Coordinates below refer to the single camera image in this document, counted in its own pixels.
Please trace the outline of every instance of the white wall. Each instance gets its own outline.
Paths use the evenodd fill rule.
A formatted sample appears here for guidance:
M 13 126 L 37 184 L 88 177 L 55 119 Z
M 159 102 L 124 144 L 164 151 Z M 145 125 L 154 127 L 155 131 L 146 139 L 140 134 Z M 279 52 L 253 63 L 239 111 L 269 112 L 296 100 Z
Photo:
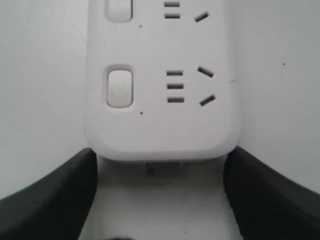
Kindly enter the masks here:
M 233 0 L 233 6 L 244 113 L 240 145 L 320 193 L 320 1 Z M 87 146 L 87 7 L 88 0 L 0 1 L 0 198 Z M 102 167 L 85 235 L 239 239 L 221 165 L 212 168 L 213 176 L 195 165 L 185 181 L 153 188 L 117 167 L 105 170 L 105 184 Z

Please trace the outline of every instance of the power strip switch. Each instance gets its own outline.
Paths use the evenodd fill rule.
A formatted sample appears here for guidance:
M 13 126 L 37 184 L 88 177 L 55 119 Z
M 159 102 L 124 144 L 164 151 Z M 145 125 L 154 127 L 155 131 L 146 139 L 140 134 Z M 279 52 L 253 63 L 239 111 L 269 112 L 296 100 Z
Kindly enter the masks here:
M 229 0 L 90 0 L 85 134 L 115 161 L 199 161 L 241 133 Z

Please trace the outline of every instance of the white power strip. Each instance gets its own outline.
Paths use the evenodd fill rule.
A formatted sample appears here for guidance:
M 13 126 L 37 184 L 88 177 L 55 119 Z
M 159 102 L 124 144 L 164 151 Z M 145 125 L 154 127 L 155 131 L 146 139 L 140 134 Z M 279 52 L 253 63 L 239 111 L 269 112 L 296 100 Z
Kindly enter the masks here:
M 241 133 L 228 0 L 91 0 L 86 138 L 118 161 L 225 155 Z

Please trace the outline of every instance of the white surface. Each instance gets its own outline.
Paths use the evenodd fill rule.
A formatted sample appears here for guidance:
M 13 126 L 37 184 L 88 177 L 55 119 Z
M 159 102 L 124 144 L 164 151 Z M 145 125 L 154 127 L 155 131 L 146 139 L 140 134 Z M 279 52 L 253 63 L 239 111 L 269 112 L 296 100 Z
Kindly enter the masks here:
M 320 1 L 233 3 L 244 102 L 240 144 L 320 193 Z M 0 1 L 0 198 L 40 179 L 87 145 L 82 123 L 87 11 L 86 0 Z M 130 185 L 123 177 L 108 187 L 107 181 L 100 181 L 87 233 L 96 226 L 96 237 L 108 231 L 106 237 L 119 233 L 133 234 L 137 240 L 182 238 L 188 214 L 174 209 L 180 207 L 184 192 L 191 192 L 189 206 L 199 213 L 199 224 L 189 236 L 238 240 L 221 182 L 210 180 L 215 175 L 206 176 L 209 182 L 201 180 L 206 187 L 198 197 L 187 182 L 180 183 L 183 190 L 177 193 L 181 188 L 174 184 L 157 192 L 146 182 Z M 146 208 L 139 204 L 141 199 Z M 206 199 L 214 200 L 202 208 Z M 148 205 L 148 200 L 159 207 L 143 214 L 140 209 L 157 206 Z M 158 221 L 151 221 L 155 212 Z
M 126 23 L 132 18 L 133 0 L 105 0 L 107 17 L 114 23 Z
M 133 76 L 127 70 L 112 70 L 107 79 L 108 104 L 113 108 L 129 107 L 133 101 Z
M 135 0 L 134 17 L 123 24 L 106 18 L 106 1 L 90 2 L 85 132 L 97 154 L 118 161 L 197 161 L 238 145 L 240 101 L 227 2 L 184 0 L 168 8 L 160 0 Z M 205 12 L 209 16 L 196 22 Z M 166 19 L 166 13 L 181 18 Z M 105 101 L 108 72 L 117 69 L 133 74 L 133 103 L 127 108 Z M 167 76 L 177 70 L 183 76 Z M 174 83 L 184 89 L 168 90 Z M 202 107 L 212 94 L 215 100 Z M 169 97 L 184 102 L 168 103 Z

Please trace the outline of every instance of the socket hole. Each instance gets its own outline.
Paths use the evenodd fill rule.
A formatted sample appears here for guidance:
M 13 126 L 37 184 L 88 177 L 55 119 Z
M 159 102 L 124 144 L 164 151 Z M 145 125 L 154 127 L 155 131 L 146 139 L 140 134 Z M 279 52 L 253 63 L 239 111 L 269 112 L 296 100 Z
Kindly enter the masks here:
M 206 19 L 207 17 L 209 17 L 209 13 L 206 11 L 206 12 L 200 14 L 199 16 L 196 16 L 196 17 L 194 18 L 194 20 L 198 23 L 198 22 L 200 22 L 201 20 Z
M 169 104 L 183 104 L 185 102 L 184 97 L 168 97 L 167 99 Z
M 167 76 L 183 76 L 184 71 L 174 70 L 174 71 L 166 71 Z
M 215 75 L 215 73 L 213 71 L 210 71 L 202 66 L 199 66 L 198 68 L 198 72 L 204 74 L 204 75 L 207 75 L 208 77 L 210 78 L 213 78 L 213 76 Z
M 165 19 L 180 19 L 180 13 L 165 13 Z
M 179 1 L 165 1 L 164 6 L 166 8 L 178 8 L 178 7 L 180 7 L 180 2 Z
M 204 107 L 205 105 L 213 102 L 214 100 L 216 100 L 216 97 L 214 95 L 211 95 L 209 97 L 207 97 L 206 99 L 204 99 L 203 101 L 200 102 L 201 107 Z
M 183 83 L 169 83 L 166 85 L 166 89 L 184 89 L 184 84 Z

